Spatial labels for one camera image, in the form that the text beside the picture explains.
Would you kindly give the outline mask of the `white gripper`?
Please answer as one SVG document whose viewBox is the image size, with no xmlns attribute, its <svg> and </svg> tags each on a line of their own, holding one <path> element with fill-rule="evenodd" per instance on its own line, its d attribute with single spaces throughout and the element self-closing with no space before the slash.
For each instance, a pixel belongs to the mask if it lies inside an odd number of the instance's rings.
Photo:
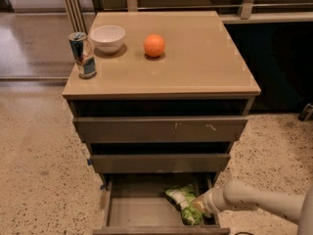
<svg viewBox="0 0 313 235">
<path fill-rule="evenodd" d="M 221 187 L 214 187 L 205 192 L 202 196 L 192 201 L 192 206 L 202 213 L 220 213 L 227 210 L 227 202 L 224 198 L 224 190 Z"/>
</svg>

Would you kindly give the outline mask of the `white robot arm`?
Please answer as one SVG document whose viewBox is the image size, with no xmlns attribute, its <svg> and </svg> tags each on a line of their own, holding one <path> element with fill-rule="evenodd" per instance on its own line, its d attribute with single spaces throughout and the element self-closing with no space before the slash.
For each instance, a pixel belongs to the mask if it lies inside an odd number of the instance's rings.
<svg viewBox="0 0 313 235">
<path fill-rule="evenodd" d="M 293 195 L 261 191 L 233 179 L 196 197 L 192 205 L 204 214 L 262 209 L 296 224 L 296 235 L 313 235 L 313 188 L 305 195 Z"/>
</svg>

